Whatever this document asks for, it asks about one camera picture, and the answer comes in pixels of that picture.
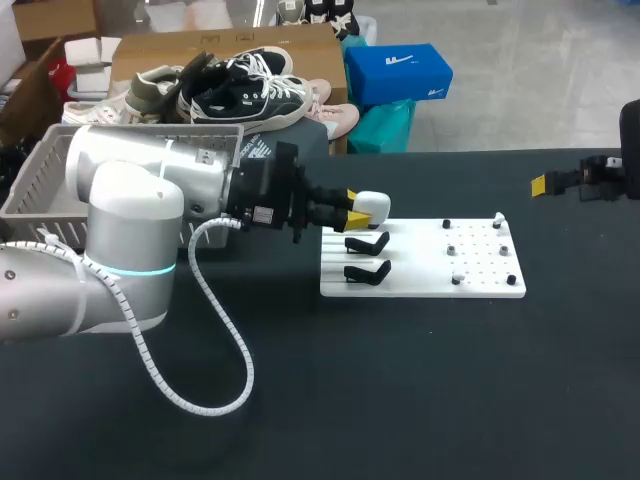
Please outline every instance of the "white pegboard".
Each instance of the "white pegboard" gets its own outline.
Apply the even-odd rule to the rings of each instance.
[[[493,218],[450,220],[449,229],[443,219],[392,219],[376,231],[323,229],[320,292],[326,297],[524,297],[527,288],[508,222],[495,229]],[[385,231],[390,240],[378,257],[347,253],[345,238],[375,243]],[[449,246],[455,255],[447,254]],[[503,246],[509,249],[506,256],[500,254]],[[391,272],[379,286],[347,283],[344,267],[376,271],[385,260],[391,260]],[[465,276],[460,285],[451,281],[454,272]],[[509,275],[515,275],[514,285],[507,283]]]

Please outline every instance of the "label sticker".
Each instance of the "label sticker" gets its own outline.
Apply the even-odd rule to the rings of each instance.
[[[256,207],[253,210],[253,221],[256,223],[265,223],[271,225],[273,220],[273,209],[265,207]]]

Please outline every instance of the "cable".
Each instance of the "cable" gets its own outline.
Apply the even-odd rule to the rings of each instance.
[[[242,353],[246,370],[247,370],[247,381],[245,383],[244,390],[236,400],[234,400],[230,404],[223,407],[207,408],[207,407],[201,407],[201,406],[195,405],[189,402],[188,400],[185,400],[184,398],[182,398],[167,384],[167,382],[164,380],[164,378],[158,371],[158,368],[156,367],[153,359],[151,358],[151,354],[149,353],[147,344],[144,341],[142,332],[138,327],[138,322],[131,309],[131,305],[129,305],[127,298],[125,297],[124,293],[122,293],[122,290],[120,290],[120,288],[118,287],[118,284],[116,283],[115,279],[111,275],[109,275],[109,273],[102,270],[101,267],[94,265],[92,262],[86,259],[82,259],[82,265],[85,268],[87,268],[89,272],[91,272],[91,274],[94,277],[96,277],[105,287],[107,287],[107,289],[111,292],[113,297],[118,302],[120,310],[122,310],[122,313],[124,314],[125,319],[129,324],[129,328],[131,329],[131,334],[133,335],[133,339],[136,343],[136,347],[138,348],[138,352],[140,353],[140,357],[142,358],[142,361],[144,362],[145,367],[147,368],[147,371],[151,376],[151,379],[156,384],[158,389],[174,405],[180,407],[181,409],[189,413],[193,413],[195,415],[201,415],[204,417],[220,417],[223,415],[227,415],[237,410],[238,408],[240,408],[247,401],[247,399],[249,398],[249,395],[251,395],[251,390],[253,389],[253,383],[254,383],[253,360],[251,358],[249,349],[247,348],[244,341],[242,340],[240,333],[238,333],[238,330],[229,319],[229,316],[222,308],[222,305],[220,305],[220,302],[218,302],[218,299],[215,297],[215,295],[209,288],[209,285],[207,285],[207,282],[202,276],[202,273],[200,272],[200,268],[198,267],[198,262],[196,260],[196,246],[198,243],[198,239],[204,234],[204,232],[206,232],[207,230],[213,227],[228,227],[235,230],[239,230],[240,228],[242,228],[242,223],[239,222],[238,220],[233,220],[230,218],[216,218],[213,220],[209,220],[203,223],[202,225],[200,225],[200,227],[198,227],[196,231],[193,233],[193,235],[191,236],[191,240],[189,241],[189,249],[188,249],[189,265],[191,267],[191,271],[193,272],[193,275],[195,276],[198,283],[200,284],[202,291],[205,293],[205,295],[209,299],[209,302],[211,302],[211,305],[216,310],[218,315],[220,315],[221,320],[224,322],[225,326],[233,336],[233,339],[235,340],[236,344],[238,345],[238,348],[240,349],[240,352]],[[53,243],[53,240],[54,240],[53,236],[51,236],[49,238],[49,241]],[[69,263],[74,263],[74,260],[75,260],[74,257],[79,258],[78,255],[71,249],[64,250],[62,248],[54,247],[52,245],[47,245],[44,243],[9,242],[9,243],[5,243],[4,246],[11,247],[11,248],[18,248],[21,250],[30,250],[30,251],[44,253],[46,255],[59,258]]]

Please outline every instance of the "black table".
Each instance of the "black table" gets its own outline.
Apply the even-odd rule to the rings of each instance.
[[[128,336],[0,349],[0,478],[637,479],[640,204],[529,198],[585,151],[313,162],[386,191],[395,217],[503,212],[523,300],[325,299],[309,230],[234,236],[204,272],[256,363],[250,403],[205,419],[156,391]],[[181,263],[147,334],[186,398],[219,405],[244,366]]]

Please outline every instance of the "cardboard box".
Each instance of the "cardboard box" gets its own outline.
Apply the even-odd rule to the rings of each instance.
[[[76,70],[78,92],[106,92],[109,90],[111,67],[82,67]]]
[[[323,78],[333,89],[328,104],[347,103],[347,79],[340,42],[329,24],[132,35],[122,39],[113,56],[111,81],[130,80],[137,72],[160,65],[187,65],[203,50],[225,60],[262,46],[284,48],[293,58],[294,75]],[[346,138],[336,142],[346,153]]]
[[[13,13],[27,61],[14,77],[22,81],[0,112],[0,143],[40,138],[62,115],[60,96],[48,67],[64,57],[63,38],[97,36],[94,0],[56,0],[14,5]]]
[[[73,67],[102,66],[102,44],[97,38],[83,38],[64,43],[67,64]]]

